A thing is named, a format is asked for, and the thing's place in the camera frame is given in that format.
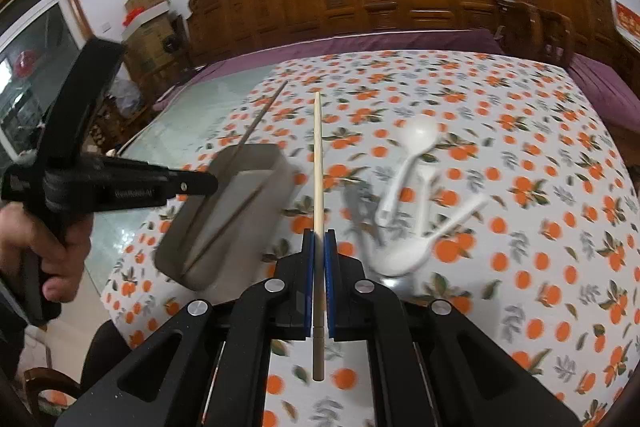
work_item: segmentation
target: glass tabletop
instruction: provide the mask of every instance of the glass tabletop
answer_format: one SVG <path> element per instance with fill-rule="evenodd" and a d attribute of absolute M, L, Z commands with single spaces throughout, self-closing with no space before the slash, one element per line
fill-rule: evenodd
<path fill-rule="evenodd" d="M 204 80 L 186 87 L 127 148 L 123 157 L 179 169 L 185 158 L 214 137 L 220 123 L 273 69 L 272 66 Z M 148 208 L 95 216 L 86 269 L 98 291 L 149 213 Z"/>

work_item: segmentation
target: finger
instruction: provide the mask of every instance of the finger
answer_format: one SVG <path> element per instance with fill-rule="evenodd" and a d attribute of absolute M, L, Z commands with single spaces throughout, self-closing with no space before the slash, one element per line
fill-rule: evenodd
<path fill-rule="evenodd" d="M 21 204 L 8 204 L 0 212 L 1 245 L 11 250 L 31 248 L 43 259 L 59 260 L 65 248 L 37 217 L 28 214 Z"/>
<path fill-rule="evenodd" d="M 65 243 L 67 246 L 74 245 L 76 243 L 82 243 L 91 236 L 91 232 L 94 228 L 94 214 L 83 216 L 74 224 L 66 229 Z"/>
<path fill-rule="evenodd" d="M 42 294 L 51 302 L 70 302 L 78 293 L 82 274 L 76 277 L 51 277 L 42 285 Z"/>
<path fill-rule="evenodd" d="M 62 260 L 43 259 L 40 266 L 44 273 L 51 275 L 76 275 L 82 273 L 84 260 L 91 250 L 91 240 L 84 238 L 82 243 L 66 248 L 65 257 Z"/>

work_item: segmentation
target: chopstick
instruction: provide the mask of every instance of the chopstick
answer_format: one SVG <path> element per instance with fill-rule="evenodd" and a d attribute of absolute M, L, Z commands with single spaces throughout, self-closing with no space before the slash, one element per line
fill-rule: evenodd
<path fill-rule="evenodd" d="M 322 183 L 322 105 L 320 93 L 314 100 L 314 300 L 312 376 L 324 380 L 324 186 Z"/>
<path fill-rule="evenodd" d="M 258 116 L 256 116 L 254 118 L 254 121 L 252 121 L 251 125 L 247 128 L 246 131 L 244 131 L 244 134 L 242 135 L 240 141 L 238 142 L 238 145 L 236 145 L 236 150 L 234 150 L 234 153 L 231 155 L 231 158 L 229 158 L 229 161 L 220 170 L 219 176 L 222 176 L 222 174 L 224 174 L 226 171 L 228 171 L 229 167 L 233 164 L 234 160 L 236 159 L 236 156 L 238 156 L 238 154 L 242 150 L 242 147 L 244 147 L 244 144 L 246 143 L 246 141 L 249 140 L 249 137 L 251 136 L 251 133 L 254 132 L 256 127 L 258 127 L 258 124 L 260 123 L 260 120 L 262 120 L 262 118 L 264 117 L 265 113 L 271 108 L 271 105 L 273 105 L 273 102 L 276 101 L 276 98 L 282 92 L 282 90 L 284 89 L 284 86 L 286 86 L 288 83 L 289 83 L 289 81 L 285 80 L 282 84 L 280 84 L 280 87 L 273 94 L 273 96 L 269 99 L 269 102 L 264 104 L 264 107 L 260 110 L 260 112 L 258 113 Z"/>
<path fill-rule="evenodd" d="M 216 233 L 213 235 L 213 237 L 211 237 L 211 239 L 207 241 L 206 245 L 200 248 L 200 251 L 195 255 L 195 257 L 193 257 L 193 259 L 185 263 L 180 275 L 186 274 L 191 268 L 193 268 L 194 264 L 196 264 L 202 258 L 202 256 L 206 253 L 206 251 L 209 250 L 209 248 L 217 240 L 219 240 L 220 236 L 222 236 L 222 234 L 226 232 L 226 229 L 228 229 L 231 226 L 234 220 L 240 214 L 242 214 L 242 212 L 252 203 L 252 201 L 255 200 L 257 195 L 260 194 L 263 188 L 265 188 L 266 184 L 267 184 L 266 182 L 262 182 L 251 194 L 249 194 L 246 198 L 244 198 L 244 201 L 240 204 L 240 206 L 238 206 L 238 208 L 236 208 L 234 213 L 231 214 L 231 216 L 229 216 L 229 218 L 222 224 L 222 226 L 218 230 L 216 230 Z"/>

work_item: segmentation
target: orange print tablecloth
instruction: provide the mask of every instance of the orange print tablecloth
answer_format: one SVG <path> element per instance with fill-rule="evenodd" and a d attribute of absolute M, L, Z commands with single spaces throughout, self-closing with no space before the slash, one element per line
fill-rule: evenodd
<path fill-rule="evenodd" d="M 399 51 L 290 60 L 274 68 L 220 131 L 185 158 L 204 168 L 235 143 L 271 92 L 289 85 L 250 142 L 276 142 L 299 171 L 299 190 L 265 252 L 298 251 L 312 227 L 312 102 L 324 110 L 326 227 L 338 249 L 362 256 L 342 198 L 358 184 L 376 201 L 404 158 L 398 129 L 432 116 L 441 140 L 424 159 L 440 170 L 435 223 L 477 192 L 490 203 L 444 237 L 417 277 L 417 301 L 449 299 L 581 419 L 599 419 L 626 384 L 640 352 L 638 200 L 595 111 L 560 68 L 511 57 Z M 386 248 L 412 233 L 417 180 L 401 193 Z M 152 212 L 102 294 L 132 346 L 193 298 L 153 264 L 154 248 L 180 206 Z M 365 234 L 366 248 L 376 243 Z M 310 379 L 309 343 L 272 345 L 264 425 L 373 423 L 366 347 L 328 342 L 328 378 Z"/>

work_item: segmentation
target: person's hand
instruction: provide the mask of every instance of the person's hand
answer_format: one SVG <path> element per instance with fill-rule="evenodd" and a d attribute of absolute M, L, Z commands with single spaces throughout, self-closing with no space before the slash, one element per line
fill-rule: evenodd
<path fill-rule="evenodd" d="M 51 274 L 42 286 L 49 301 L 69 302 L 76 297 L 82 279 L 84 259 L 91 250 L 94 216 L 85 216 L 66 229 L 66 247 L 21 203 L 9 203 L 0 210 L 0 272 L 20 291 L 20 263 L 27 248 L 42 258 L 42 270 Z"/>

